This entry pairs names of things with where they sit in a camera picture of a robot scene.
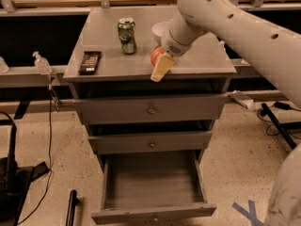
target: gray cabinet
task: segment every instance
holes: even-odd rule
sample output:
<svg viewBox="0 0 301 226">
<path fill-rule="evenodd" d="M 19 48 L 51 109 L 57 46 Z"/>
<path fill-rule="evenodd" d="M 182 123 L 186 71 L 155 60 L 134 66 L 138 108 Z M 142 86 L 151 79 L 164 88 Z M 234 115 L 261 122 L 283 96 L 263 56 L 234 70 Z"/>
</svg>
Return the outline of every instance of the gray cabinet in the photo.
<svg viewBox="0 0 301 226">
<path fill-rule="evenodd" d="M 92 213 L 97 224 L 208 217 L 216 208 L 208 203 L 198 164 L 235 70 L 208 34 L 176 58 L 162 82 L 151 82 L 151 25 L 175 12 L 174 7 L 93 9 L 65 72 L 103 170 L 102 204 Z M 132 56 L 121 52 L 114 36 L 122 16 L 136 20 L 138 52 Z M 94 75 L 78 75 L 83 53 L 91 49 L 103 52 L 99 68 Z"/>
</svg>

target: soda can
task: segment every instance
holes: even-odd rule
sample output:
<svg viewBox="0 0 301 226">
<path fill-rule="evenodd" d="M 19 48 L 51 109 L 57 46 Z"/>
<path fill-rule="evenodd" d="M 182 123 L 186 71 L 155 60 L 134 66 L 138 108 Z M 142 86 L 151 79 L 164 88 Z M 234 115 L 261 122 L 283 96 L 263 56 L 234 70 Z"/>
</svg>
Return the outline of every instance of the soda can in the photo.
<svg viewBox="0 0 301 226">
<path fill-rule="evenodd" d="M 119 19 L 119 40 L 121 42 L 122 52 L 126 55 L 133 54 L 137 51 L 135 43 L 135 21 L 133 18 Z"/>
</svg>

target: beige floor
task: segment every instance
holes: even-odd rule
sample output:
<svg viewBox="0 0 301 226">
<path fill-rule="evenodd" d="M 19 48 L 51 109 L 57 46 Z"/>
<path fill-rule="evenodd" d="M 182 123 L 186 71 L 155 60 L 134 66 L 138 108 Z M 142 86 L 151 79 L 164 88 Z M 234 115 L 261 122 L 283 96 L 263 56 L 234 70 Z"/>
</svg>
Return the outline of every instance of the beige floor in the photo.
<svg viewBox="0 0 301 226">
<path fill-rule="evenodd" d="M 144 225 L 169 226 L 246 226 L 250 221 L 232 208 L 236 202 L 246 211 L 248 201 L 255 202 L 257 217 L 264 221 L 269 195 L 281 163 L 289 149 L 281 136 L 266 135 L 269 123 L 257 118 L 261 103 L 250 109 L 228 103 L 214 126 L 214 135 L 205 152 L 200 169 L 209 202 L 217 204 L 210 218 L 188 218 Z M 11 104 L 0 104 L 0 110 L 13 116 Z M 19 166 L 48 163 L 49 105 L 47 102 L 31 104 L 18 127 L 16 160 Z M 301 113 L 273 109 L 281 121 L 301 121 Z M 39 209 L 23 226 L 58 226 L 66 224 L 71 190 L 76 189 L 81 203 L 76 207 L 74 226 L 95 225 L 91 212 L 101 204 L 103 174 L 90 149 L 87 133 L 71 104 L 65 103 L 61 111 L 52 112 L 53 176 L 48 194 Z M 6 156 L 8 129 L 0 128 L 0 156 Z M 20 220 L 37 205 L 44 193 L 47 176 L 31 184 Z M 141 225 L 131 223 L 124 225 Z"/>
</svg>

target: drawer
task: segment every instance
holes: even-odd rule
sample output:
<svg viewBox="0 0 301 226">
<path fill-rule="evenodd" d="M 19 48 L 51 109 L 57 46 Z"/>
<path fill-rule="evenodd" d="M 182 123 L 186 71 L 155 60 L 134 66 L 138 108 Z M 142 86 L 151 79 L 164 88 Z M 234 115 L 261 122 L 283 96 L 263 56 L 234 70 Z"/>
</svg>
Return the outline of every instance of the drawer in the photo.
<svg viewBox="0 0 301 226">
<path fill-rule="evenodd" d="M 216 120 L 228 97 L 223 94 L 76 100 L 82 124 Z"/>
<path fill-rule="evenodd" d="M 96 154 L 204 150 L 211 131 L 202 121 L 176 121 L 90 126 L 89 143 Z"/>
<path fill-rule="evenodd" d="M 211 216 L 193 151 L 106 157 L 97 224 Z"/>
</svg>

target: drawer knob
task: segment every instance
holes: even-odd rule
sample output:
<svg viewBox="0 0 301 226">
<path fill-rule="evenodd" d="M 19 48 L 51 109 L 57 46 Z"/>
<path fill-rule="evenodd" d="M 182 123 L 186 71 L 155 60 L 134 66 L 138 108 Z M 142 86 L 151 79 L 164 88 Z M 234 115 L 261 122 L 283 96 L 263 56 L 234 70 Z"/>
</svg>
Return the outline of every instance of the drawer knob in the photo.
<svg viewBox="0 0 301 226">
<path fill-rule="evenodd" d="M 157 110 L 154 108 L 154 107 L 150 107 L 149 108 L 149 113 L 151 114 L 151 115 L 153 115 L 153 114 L 155 114 L 157 112 Z"/>
<path fill-rule="evenodd" d="M 155 146 L 156 146 L 156 142 L 152 140 L 152 141 L 150 142 L 150 147 L 154 148 Z"/>
</svg>

